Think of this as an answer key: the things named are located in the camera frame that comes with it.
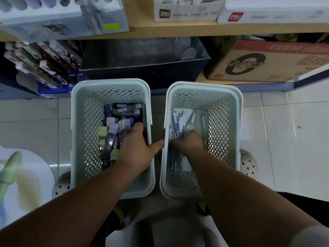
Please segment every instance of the hand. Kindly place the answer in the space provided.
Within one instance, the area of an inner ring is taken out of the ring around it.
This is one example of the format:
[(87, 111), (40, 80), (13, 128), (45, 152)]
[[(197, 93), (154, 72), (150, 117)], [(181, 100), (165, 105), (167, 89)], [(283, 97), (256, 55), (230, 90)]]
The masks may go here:
[(150, 165), (152, 158), (163, 147), (163, 140), (146, 145), (143, 138), (144, 126), (137, 122), (133, 131), (129, 133), (123, 140), (117, 162), (120, 165), (126, 165), (127, 168), (141, 174)]
[(187, 155), (193, 149), (203, 149), (203, 141), (200, 134), (197, 131), (192, 130), (187, 136), (181, 140), (171, 140), (169, 144), (178, 147), (179, 151), (183, 155)]

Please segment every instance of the person's left hand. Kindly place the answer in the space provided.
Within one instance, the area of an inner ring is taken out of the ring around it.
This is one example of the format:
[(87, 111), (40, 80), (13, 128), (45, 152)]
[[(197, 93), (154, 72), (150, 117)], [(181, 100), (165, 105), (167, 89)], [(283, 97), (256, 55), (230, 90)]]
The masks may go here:
[(143, 138), (143, 129), (144, 126), (140, 122), (134, 125), (133, 131), (124, 138), (116, 161), (136, 172), (136, 175), (146, 170), (164, 143), (163, 140), (160, 140), (147, 146)]

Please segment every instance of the plastic basket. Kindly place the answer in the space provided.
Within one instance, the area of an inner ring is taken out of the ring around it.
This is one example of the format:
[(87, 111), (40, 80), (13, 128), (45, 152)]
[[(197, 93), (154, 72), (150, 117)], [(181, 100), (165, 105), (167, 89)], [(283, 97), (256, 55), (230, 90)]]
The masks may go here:
[[(72, 91), (72, 152), (71, 187), (83, 183), (102, 169), (99, 152), (98, 127), (102, 126), (103, 105), (114, 102), (144, 103), (148, 142), (151, 144), (150, 88), (141, 79), (83, 81)], [(124, 191), (121, 199), (148, 195), (155, 186), (154, 159), (150, 167)]]
[(171, 110), (183, 108), (203, 111), (208, 125), (208, 152), (236, 170), (240, 170), (239, 133), (242, 104), (242, 93), (232, 86), (176, 82), (169, 87), (160, 175), (160, 189), (164, 196), (174, 199), (203, 198), (193, 171), (167, 169), (168, 134), (169, 125), (172, 123)]

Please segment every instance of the red deli logo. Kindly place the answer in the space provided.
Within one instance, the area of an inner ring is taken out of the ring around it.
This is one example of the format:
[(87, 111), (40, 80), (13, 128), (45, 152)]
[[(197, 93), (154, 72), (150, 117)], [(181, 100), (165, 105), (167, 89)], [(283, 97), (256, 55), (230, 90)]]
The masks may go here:
[(243, 12), (233, 12), (231, 14), (230, 18), (228, 19), (228, 22), (237, 22), (240, 20), (242, 15), (243, 15)]

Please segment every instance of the pant leg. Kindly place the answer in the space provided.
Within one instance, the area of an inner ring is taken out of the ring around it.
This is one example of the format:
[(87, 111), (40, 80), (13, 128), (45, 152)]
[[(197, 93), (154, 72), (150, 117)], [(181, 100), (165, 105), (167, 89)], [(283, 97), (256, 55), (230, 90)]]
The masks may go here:
[(101, 228), (96, 233), (89, 247), (104, 247), (105, 238), (112, 232), (119, 229), (119, 226), (120, 226), (120, 219), (118, 215), (114, 211), (111, 211), (109, 216), (105, 219), (104, 223), (102, 224)]

